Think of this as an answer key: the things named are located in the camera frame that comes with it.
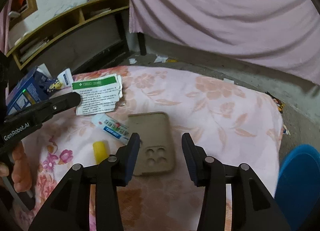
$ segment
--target blue plastic chair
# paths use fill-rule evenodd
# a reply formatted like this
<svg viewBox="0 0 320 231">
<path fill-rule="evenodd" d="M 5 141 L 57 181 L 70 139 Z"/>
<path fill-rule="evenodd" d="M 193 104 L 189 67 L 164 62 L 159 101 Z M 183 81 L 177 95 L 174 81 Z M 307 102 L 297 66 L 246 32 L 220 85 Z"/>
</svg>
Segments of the blue plastic chair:
<svg viewBox="0 0 320 231">
<path fill-rule="evenodd" d="M 320 197 L 320 154 L 310 145 L 300 145 L 284 159 L 275 200 L 296 231 Z"/>
</svg>

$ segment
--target desk leg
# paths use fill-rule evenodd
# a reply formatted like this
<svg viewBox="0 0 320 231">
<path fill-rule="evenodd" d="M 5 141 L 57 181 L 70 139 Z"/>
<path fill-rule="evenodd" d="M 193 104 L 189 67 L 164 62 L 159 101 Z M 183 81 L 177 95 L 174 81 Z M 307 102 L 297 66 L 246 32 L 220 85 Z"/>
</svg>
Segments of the desk leg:
<svg viewBox="0 0 320 231">
<path fill-rule="evenodd" d="M 144 38 L 144 34 L 141 32 L 138 32 L 137 36 L 138 36 L 138 43 L 140 48 L 140 55 L 145 56 L 147 54 L 147 50 L 146 50 L 146 41 Z"/>
<path fill-rule="evenodd" d="M 120 39 L 124 42 L 124 51 L 129 52 L 128 42 L 127 42 L 127 38 L 125 36 L 125 30 L 124 30 L 124 26 L 123 26 L 123 20 L 121 17 L 121 13 L 115 14 L 115 19 L 116 19 L 116 24 L 117 24 Z"/>
</svg>

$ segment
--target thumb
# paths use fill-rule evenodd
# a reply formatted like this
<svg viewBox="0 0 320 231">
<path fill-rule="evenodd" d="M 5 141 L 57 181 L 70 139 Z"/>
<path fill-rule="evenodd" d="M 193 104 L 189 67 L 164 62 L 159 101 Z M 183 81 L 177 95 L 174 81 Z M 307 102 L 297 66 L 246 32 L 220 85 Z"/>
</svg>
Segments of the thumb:
<svg viewBox="0 0 320 231">
<path fill-rule="evenodd" d="M 9 168 L 4 163 L 0 162 L 0 177 L 7 177 L 9 175 Z"/>
</svg>

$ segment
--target yellow glue stick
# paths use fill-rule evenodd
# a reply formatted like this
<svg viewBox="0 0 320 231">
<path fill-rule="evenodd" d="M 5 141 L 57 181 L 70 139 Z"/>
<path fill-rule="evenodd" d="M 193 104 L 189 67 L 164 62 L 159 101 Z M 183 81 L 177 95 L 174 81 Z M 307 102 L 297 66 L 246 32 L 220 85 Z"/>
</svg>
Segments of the yellow glue stick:
<svg viewBox="0 0 320 231">
<path fill-rule="evenodd" d="M 93 143 L 93 153 L 97 164 L 109 157 L 103 142 Z"/>
</svg>

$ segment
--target floral bedsheet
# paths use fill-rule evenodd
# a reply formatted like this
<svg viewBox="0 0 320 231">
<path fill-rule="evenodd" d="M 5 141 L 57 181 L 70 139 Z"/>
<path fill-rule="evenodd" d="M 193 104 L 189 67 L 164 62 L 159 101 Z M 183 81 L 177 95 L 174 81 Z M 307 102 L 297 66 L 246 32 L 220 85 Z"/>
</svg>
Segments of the floral bedsheet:
<svg viewBox="0 0 320 231">
<path fill-rule="evenodd" d="M 126 105 L 109 116 L 126 123 L 128 114 L 166 112 L 176 150 L 172 173 L 133 177 L 118 188 L 125 230 L 196 230 L 203 188 L 191 182 L 181 149 L 181 135 L 189 132 L 196 145 L 224 164 L 249 164 L 274 195 L 279 170 L 278 150 L 282 118 L 271 98 L 260 92 L 201 76 L 161 67 L 122 66 L 74 76 L 86 80 L 121 74 Z M 64 89 L 60 94 L 71 91 Z M 74 163 L 94 165 L 92 144 L 104 141 L 114 154 L 122 145 L 96 128 L 92 116 L 76 116 L 70 109 L 54 116 L 23 140 L 36 192 L 36 207 L 29 213 L 14 205 L 19 225 L 27 230 L 49 194 Z M 226 230 L 231 228 L 231 195 L 227 192 Z M 48 224 L 57 225 L 56 219 Z M 90 230 L 96 230 L 94 192 L 90 201 Z"/>
</svg>

